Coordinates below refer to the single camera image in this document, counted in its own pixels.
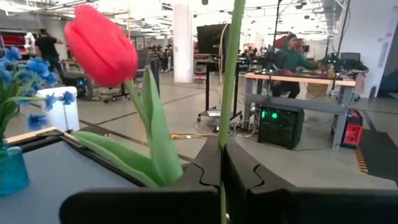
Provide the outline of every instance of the electronic equipment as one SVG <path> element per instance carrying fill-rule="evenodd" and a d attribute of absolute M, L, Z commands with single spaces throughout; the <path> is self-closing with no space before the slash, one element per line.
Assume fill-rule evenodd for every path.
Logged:
<path fill-rule="evenodd" d="M 65 86 L 74 86 L 77 89 L 77 98 L 83 98 L 86 96 L 86 84 L 87 80 L 84 73 L 77 72 L 65 72 L 65 78 L 62 80 Z"/>
<path fill-rule="evenodd" d="M 258 142 L 293 149 L 301 138 L 304 122 L 303 108 L 277 104 L 260 107 Z"/>
<path fill-rule="evenodd" d="M 310 46 L 309 45 L 303 45 L 303 51 L 304 52 L 309 52 L 310 51 Z"/>
<path fill-rule="evenodd" d="M 219 47 L 221 40 L 221 33 L 225 28 L 223 34 L 223 51 L 222 54 L 226 55 L 226 48 L 228 45 L 228 34 L 230 24 L 225 28 L 225 24 L 215 24 L 209 26 L 197 27 L 198 31 L 198 50 L 200 54 L 213 54 L 219 55 Z"/>
<path fill-rule="evenodd" d="M 358 110 L 349 109 L 341 146 L 355 149 L 361 141 L 363 118 Z"/>

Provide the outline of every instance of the red tulip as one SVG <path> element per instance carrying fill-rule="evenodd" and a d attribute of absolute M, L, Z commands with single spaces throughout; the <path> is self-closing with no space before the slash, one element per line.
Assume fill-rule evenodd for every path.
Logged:
<path fill-rule="evenodd" d="M 91 6 L 77 6 L 75 15 L 75 21 L 65 26 L 65 38 L 85 72 L 103 87 L 132 79 L 137 52 L 120 27 Z"/>

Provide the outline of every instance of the white wall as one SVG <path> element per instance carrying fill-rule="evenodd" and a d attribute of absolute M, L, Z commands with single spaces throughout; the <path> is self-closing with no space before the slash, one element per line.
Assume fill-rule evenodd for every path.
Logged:
<path fill-rule="evenodd" d="M 325 57 L 327 40 L 306 40 L 305 45 L 310 46 L 306 58 L 314 58 L 315 61 Z M 333 39 L 329 41 L 328 54 L 333 52 Z"/>
<path fill-rule="evenodd" d="M 385 66 L 385 62 L 381 67 L 378 66 L 379 58 L 389 32 L 389 23 L 393 17 L 395 6 L 398 6 L 397 0 L 351 0 L 348 16 L 348 19 L 350 19 L 349 25 L 343 36 L 340 52 L 360 53 L 361 60 L 369 68 L 365 80 L 366 89 L 365 93 L 361 94 L 362 97 L 369 97 L 373 86 L 376 86 L 376 92 L 378 91 Z M 342 33 L 344 15 L 345 10 L 341 13 L 339 35 L 333 43 L 336 50 Z"/>

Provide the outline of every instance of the vase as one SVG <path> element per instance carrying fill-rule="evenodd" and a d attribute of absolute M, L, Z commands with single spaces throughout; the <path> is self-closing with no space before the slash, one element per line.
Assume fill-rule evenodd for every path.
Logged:
<path fill-rule="evenodd" d="M 28 184 L 21 148 L 9 147 L 0 142 L 0 196 L 16 193 Z"/>

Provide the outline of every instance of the gray surface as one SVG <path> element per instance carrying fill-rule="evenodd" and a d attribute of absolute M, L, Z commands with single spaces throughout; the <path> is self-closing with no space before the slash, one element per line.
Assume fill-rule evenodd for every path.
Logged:
<path fill-rule="evenodd" d="M 136 187 L 58 142 L 24 154 L 30 184 L 20 192 L 0 197 L 1 224 L 59 223 L 58 210 L 70 195 L 93 188 Z"/>

